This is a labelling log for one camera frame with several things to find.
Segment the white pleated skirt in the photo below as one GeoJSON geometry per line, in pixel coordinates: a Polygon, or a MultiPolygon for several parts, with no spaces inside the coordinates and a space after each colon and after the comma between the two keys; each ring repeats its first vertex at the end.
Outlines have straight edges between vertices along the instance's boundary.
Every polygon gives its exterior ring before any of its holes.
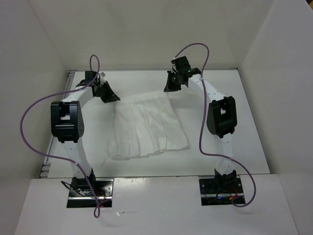
{"type": "Polygon", "coordinates": [[[114,160],[144,158],[188,148],[168,94],[162,90],[121,99],[115,106],[108,154],[114,160]]]}

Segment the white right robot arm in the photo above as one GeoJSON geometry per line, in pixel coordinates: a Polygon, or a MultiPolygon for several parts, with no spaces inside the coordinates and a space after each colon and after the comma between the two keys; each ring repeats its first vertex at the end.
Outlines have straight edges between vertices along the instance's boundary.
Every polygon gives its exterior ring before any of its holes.
{"type": "Polygon", "coordinates": [[[225,156],[215,168],[214,186],[219,192],[226,192],[236,181],[237,173],[232,164],[232,134],[237,126],[236,101],[232,96],[225,96],[215,89],[198,68],[192,68],[187,57],[174,58],[172,69],[167,71],[164,92],[180,91],[181,87],[193,90],[204,104],[204,121],[201,124],[201,136],[204,127],[216,138],[225,156]]]}

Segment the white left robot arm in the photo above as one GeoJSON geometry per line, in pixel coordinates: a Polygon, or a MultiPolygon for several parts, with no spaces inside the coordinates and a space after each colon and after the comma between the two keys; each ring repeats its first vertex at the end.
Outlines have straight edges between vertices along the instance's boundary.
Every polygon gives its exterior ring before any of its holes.
{"type": "Polygon", "coordinates": [[[88,196],[96,193],[98,184],[83,147],[82,107],[94,97],[99,97],[105,104],[120,100],[105,80],[105,74],[90,70],[66,98],[50,105],[52,135],[64,147],[73,171],[72,182],[64,185],[88,196]]]}

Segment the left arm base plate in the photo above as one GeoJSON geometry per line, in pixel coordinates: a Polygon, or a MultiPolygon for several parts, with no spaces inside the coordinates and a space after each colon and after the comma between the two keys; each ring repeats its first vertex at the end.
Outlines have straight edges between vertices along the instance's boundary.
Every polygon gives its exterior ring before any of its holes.
{"type": "MultiPolygon", "coordinates": [[[[85,179],[72,179],[71,183],[61,181],[69,190],[67,208],[95,208],[95,198],[85,179]]],[[[91,182],[101,208],[112,207],[113,179],[97,179],[91,182]]]]}

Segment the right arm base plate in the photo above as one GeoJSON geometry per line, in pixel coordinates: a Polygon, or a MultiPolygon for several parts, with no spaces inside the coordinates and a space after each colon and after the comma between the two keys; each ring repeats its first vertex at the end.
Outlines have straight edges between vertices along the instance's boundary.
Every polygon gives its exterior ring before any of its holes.
{"type": "Polygon", "coordinates": [[[202,206],[231,205],[232,200],[234,200],[236,205],[246,203],[239,177],[235,183],[223,189],[218,189],[213,177],[199,178],[199,185],[202,206]]]}

